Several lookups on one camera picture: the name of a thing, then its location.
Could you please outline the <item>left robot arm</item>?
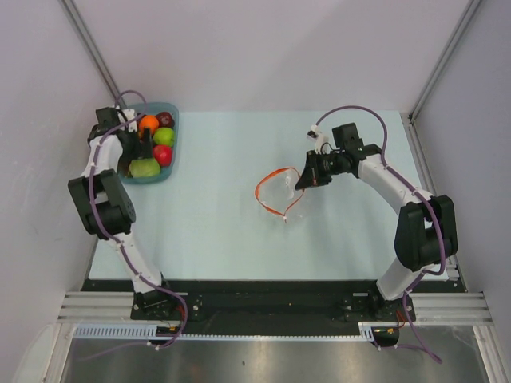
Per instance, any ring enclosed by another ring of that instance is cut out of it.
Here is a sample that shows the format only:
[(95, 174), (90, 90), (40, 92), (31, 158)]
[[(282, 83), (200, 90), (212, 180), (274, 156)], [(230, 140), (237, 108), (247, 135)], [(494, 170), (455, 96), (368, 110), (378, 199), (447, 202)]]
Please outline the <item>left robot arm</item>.
[(132, 320), (169, 320), (178, 306), (168, 284), (137, 244), (136, 212), (120, 175), (137, 160), (153, 159), (150, 131), (138, 133), (135, 109), (119, 106), (96, 111), (88, 137), (90, 155), (83, 173), (68, 182), (69, 193), (85, 230), (108, 243), (124, 263), (132, 284)]

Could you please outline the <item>clear zip top bag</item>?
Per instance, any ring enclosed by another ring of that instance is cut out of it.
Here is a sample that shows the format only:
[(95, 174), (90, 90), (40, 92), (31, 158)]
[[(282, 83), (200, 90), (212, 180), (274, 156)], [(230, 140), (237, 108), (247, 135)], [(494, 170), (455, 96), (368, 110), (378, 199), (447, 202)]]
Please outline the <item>clear zip top bag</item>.
[(291, 226), (308, 215), (307, 194), (295, 190), (301, 176), (292, 166), (277, 168), (264, 176), (254, 187), (255, 201), (268, 222)]

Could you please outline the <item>green cabbage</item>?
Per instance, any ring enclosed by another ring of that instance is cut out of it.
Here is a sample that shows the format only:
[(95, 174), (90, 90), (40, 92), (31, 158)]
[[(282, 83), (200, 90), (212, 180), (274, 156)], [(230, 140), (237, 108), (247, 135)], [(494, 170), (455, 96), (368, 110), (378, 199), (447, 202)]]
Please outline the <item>green cabbage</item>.
[(146, 178), (160, 174), (160, 165), (154, 158), (136, 159), (129, 164), (132, 178)]

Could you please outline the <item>orange fruit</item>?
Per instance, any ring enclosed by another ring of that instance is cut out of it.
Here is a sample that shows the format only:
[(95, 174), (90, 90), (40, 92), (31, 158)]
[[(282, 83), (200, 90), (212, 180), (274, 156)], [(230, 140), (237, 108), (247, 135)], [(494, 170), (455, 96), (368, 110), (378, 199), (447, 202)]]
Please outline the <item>orange fruit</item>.
[(141, 138), (145, 131), (148, 130), (151, 136), (154, 135), (155, 131), (160, 127), (159, 120), (153, 115), (145, 115), (138, 122), (138, 134)]

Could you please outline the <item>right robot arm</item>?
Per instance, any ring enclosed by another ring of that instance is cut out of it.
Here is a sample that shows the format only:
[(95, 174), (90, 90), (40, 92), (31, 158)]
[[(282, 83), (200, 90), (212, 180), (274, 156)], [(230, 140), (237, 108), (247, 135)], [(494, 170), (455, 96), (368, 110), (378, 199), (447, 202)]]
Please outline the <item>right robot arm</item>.
[(355, 124), (332, 130), (335, 146), (314, 125), (307, 135), (315, 142), (295, 190), (325, 186), (333, 176), (351, 174), (372, 187), (398, 217), (394, 238), (396, 259), (376, 282), (376, 295), (368, 300), (370, 314), (387, 320), (397, 310), (396, 299), (412, 289), (421, 275), (443, 267), (458, 250), (454, 203), (446, 195), (435, 196), (415, 187), (384, 158), (376, 144), (364, 144)]

